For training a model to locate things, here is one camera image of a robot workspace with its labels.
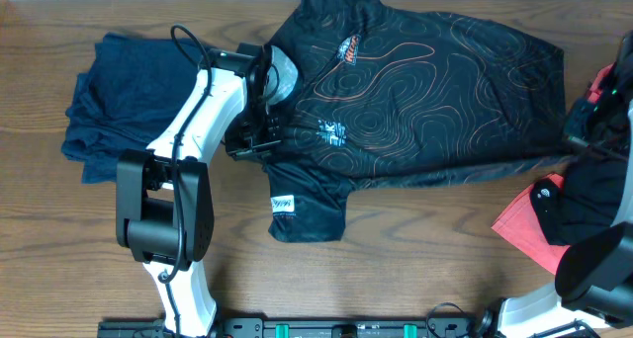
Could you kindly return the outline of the black orange contour-pattern shirt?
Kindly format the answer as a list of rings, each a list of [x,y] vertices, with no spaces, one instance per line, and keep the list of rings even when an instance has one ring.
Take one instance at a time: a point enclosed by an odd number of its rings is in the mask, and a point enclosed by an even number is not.
[[[506,25],[379,0],[301,0],[270,40],[297,66],[261,164],[270,234],[337,241],[348,197],[490,181],[559,162],[564,53]]]

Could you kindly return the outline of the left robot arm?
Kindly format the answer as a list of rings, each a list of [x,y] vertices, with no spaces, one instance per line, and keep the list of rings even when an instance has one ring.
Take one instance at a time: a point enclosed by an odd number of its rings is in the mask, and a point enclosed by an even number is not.
[[[162,325],[150,334],[212,333],[218,309],[203,263],[215,223],[210,164],[223,141],[235,160],[269,156],[281,142],[281,125],[270,109],[299,81],[297,66],[277,46],[209,49],[171,124],[146,149],[120,156],[117,240],[150,274],[165,308]]]

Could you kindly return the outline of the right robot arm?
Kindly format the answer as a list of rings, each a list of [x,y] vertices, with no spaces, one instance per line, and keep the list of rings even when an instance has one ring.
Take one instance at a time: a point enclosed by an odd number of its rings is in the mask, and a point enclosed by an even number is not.
[[[595,337],[632,324],[632,36],[568,113],[577,159],[531,185],[495,231],[554,273],[489,307],[475,337]]]

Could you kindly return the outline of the black garment with logo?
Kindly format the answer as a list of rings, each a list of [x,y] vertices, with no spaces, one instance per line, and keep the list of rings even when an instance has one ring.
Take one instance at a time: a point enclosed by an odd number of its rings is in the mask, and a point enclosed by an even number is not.
[[[565,170],[563,183],[537,181],[530,202],[550,245],[575,245],[612,225],[619,209],[627,163],[581,157]]]

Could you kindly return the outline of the folded navy blue garment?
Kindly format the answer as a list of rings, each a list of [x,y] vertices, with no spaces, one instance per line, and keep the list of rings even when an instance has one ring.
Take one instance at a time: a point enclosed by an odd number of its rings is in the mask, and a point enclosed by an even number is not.
[[[108,33],[95,44],[90,69],[77,75],[60,151],[83,164],[82,182],[114,182],[120,155],[144,150],[171,124],[198,74],[193,41]]]

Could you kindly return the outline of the black mounting rail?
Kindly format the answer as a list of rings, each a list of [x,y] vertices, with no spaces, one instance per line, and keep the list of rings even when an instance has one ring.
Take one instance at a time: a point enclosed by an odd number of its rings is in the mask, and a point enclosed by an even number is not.
[[[215,323],[209,338],[459,338],[498,337],[467,318],[421,320],[263,320],[233,318]]]

